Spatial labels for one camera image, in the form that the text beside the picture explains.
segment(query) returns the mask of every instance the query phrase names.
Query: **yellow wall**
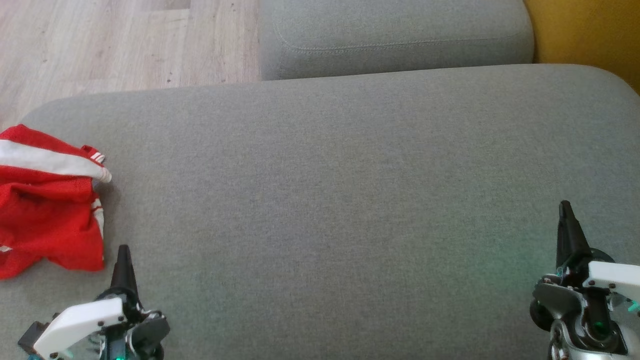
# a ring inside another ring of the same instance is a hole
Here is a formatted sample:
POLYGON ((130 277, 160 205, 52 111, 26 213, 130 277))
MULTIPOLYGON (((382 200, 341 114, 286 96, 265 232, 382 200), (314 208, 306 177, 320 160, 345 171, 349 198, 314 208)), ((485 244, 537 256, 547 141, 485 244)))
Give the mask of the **yellow wall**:
POLYGON ((640 94, 640 0, 525 0, 535 62, 592 65, 640 94))

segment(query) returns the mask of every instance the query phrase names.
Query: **gray cushion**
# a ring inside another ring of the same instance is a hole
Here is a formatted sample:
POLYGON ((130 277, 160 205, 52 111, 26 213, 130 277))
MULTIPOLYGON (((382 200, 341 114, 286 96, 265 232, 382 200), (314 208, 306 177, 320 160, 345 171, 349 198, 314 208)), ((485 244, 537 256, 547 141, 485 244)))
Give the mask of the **gray cushion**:
POLYGON ((0 282, 0 354, 131 245, 170 359, 541 359, 557 205, 640 264, 640 98, 512 65, 55 101, 24 122, 107 156, 108 269, 0 282))
POLYGON ((521 0, 262 0, 262 78, 530 63, 521 0))

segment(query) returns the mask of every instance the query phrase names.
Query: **white stripe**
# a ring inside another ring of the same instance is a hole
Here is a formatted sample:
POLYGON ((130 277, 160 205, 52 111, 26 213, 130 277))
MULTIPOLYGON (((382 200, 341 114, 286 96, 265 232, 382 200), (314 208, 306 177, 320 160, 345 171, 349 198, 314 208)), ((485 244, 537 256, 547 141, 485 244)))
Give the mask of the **white stripe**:
POLYGON ((90 176, 103 183, 111 180, 111 174, 106 168, 87 158, 28 146, 11 140, 0 140, 0 165, 58 175, 90 176))
POLYGON ((93 217, 98 222, 98 229, 100 229, 100 235, 104 239, 104 209, 99 208, 93 211, 93 217))

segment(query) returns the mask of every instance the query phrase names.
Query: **white plastic part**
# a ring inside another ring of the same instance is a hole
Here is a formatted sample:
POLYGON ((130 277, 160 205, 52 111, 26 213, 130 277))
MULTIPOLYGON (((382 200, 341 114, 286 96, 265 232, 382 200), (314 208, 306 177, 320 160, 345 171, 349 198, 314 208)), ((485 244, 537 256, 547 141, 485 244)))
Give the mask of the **white plastic part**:
POLYGON ((51 354, 67 351, 73 344, 100 331, 102 327, 126 321, 122 299, 118 297, 68 307, 49 324, 33 349, 40 357, 50 359, 51 354))
POLYGON ((610 288, 631 300, 640 301, 640 266, 592 261, 589 277, 582 286, 610 288))

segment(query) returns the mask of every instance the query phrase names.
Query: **seam stitching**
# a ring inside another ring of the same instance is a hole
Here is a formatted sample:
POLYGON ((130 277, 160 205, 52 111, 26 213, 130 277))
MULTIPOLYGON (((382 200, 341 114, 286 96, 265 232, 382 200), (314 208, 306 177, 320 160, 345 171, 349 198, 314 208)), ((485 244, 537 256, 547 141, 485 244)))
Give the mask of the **seam stitching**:
POLYGON ((389 47, 409 47, 409 46, 418 46, 418 45, 438 45, 438 44, 446 44, 453 42, 482 42, 482 41, 505 41, 510 38, 519 37, 520 35, 526 33, 526 31, 520 31, 513 35, 509 35, 506 37, 493 37, 493 38, 461 38, 461 39, 451 39, 451 40, 415 40, 409 42, 387 42, 387 43, 379 43, 379 44, 364 44, 364 45, 350 45, 350 46, 342 46, 342 47, 302 47, 295 46, 290 44, 285 38, 282 36, 280 32, 280 28, 278 24, 276 24, 276 10, 273 10, 271 16, 271 24, 276 32, 276 35, 282 41, 283 45, 290 50, 296 53, 339 53, 339 52, 348 52, 348 51, 363 51, 363 50, 371 50, 371 49, 383 49, 389 47))

